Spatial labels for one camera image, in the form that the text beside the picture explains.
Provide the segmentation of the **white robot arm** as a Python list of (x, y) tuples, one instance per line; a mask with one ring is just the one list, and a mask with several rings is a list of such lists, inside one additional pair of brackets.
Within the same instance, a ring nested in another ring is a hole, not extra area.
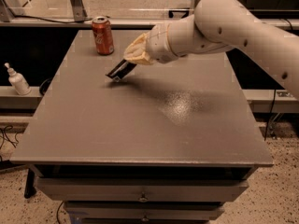
[(231, 49), (242, 51), (299, 98), (299, 36), (262, 22), (237, 0), (200, 0), (191, 16), (157, 24), (140, 35), (123, 58), (151, 65)]

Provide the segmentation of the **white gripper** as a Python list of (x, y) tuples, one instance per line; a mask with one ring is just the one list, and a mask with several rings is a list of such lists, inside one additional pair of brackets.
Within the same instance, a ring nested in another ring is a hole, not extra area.
[(168, 23), (155, 25), (148, 33), (143, 33), (125, 50), (124, 59), (129, 63), (152, 65), (170, 63), (178, 59), (168, 42)]

